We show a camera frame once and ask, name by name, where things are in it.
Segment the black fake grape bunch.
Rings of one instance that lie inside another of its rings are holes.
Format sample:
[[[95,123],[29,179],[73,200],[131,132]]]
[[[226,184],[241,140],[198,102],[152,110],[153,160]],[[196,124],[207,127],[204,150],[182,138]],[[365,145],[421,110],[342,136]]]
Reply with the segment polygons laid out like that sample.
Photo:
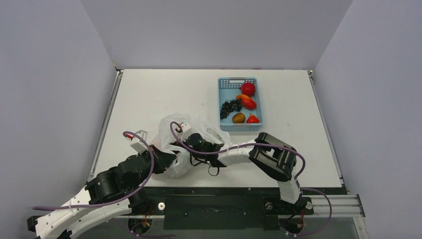
[[[221,120],[225,119],[232,112],[240,112],[242,107],[240,100],[232,99],[230,101],[225,101],[220,107],[219,117]]]

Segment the small red fake pear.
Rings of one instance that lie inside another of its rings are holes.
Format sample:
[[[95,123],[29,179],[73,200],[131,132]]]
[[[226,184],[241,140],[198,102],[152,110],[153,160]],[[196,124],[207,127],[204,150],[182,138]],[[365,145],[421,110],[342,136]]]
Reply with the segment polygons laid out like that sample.
[[[260,123],[260,120],[256,115],[250,114],[248,119],[246,120],[246,123],[251,123],[251,124]]]

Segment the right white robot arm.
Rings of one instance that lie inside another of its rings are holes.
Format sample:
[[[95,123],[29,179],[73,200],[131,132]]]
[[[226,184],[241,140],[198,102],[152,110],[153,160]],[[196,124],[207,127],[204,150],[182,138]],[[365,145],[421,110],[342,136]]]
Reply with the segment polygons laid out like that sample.
[[[234,144],[217,144],[206,141],[201,134],[193,133],[179,143],[199,163],[217,169],[233,164],[253,163],[267,176],[277,181],[280,190],[281,207],[288,213],[294,212],[301,205],[302,192],[298,175],[294,168],[297,157],[304,159],[294,147],[274,136],[262,132],[252,141]]]

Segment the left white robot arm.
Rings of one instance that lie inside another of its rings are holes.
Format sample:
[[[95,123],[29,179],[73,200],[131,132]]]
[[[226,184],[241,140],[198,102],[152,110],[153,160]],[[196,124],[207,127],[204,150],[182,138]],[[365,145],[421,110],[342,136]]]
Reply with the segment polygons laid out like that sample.
[[[87,182],[59,210],[31,216],[27,228],[37,239],[76,239],[87,230],[122,215],[137,215],[153,209],[144,189],[150,174],[161,174],[177,158],[155,146],[129,156]]]

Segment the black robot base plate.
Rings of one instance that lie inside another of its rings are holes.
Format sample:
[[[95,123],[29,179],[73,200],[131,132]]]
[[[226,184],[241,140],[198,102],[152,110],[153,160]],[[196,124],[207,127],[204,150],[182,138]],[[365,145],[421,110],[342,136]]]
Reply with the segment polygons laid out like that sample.
[[[145,234],[153,216],[163,216],[165,230],[300,230],[303,217],[316,208],[282,202],[276,188],[147,187],[144,208],[130,214],[127,226]]]

